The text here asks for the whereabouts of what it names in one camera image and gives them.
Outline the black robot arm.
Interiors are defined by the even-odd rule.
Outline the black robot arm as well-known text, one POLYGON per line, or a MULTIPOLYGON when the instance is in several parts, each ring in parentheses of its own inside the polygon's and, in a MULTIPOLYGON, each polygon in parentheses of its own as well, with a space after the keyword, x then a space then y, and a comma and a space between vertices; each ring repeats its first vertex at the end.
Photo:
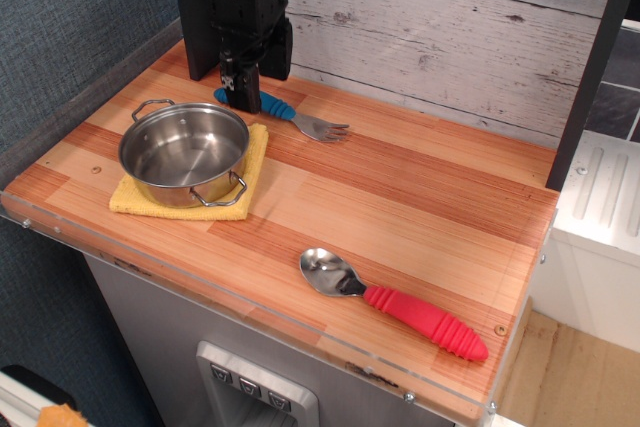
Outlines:
POLYGON ((261 111, 260 78, 288 78, 293 27, 288 0, 210 0, 211 23, 220 37, 223 93, 233 108, 261 111))

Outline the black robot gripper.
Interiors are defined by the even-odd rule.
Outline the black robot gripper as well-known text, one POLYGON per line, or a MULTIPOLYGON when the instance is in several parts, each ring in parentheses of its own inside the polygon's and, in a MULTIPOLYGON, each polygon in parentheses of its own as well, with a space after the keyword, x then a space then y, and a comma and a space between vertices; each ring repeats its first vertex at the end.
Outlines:
POLYGON ((257 114, 259 72, 281 81, 290 74, 293 27, 286 16, 288 0, 210 1, 211 24, 221 42, 219 100, 257 114))

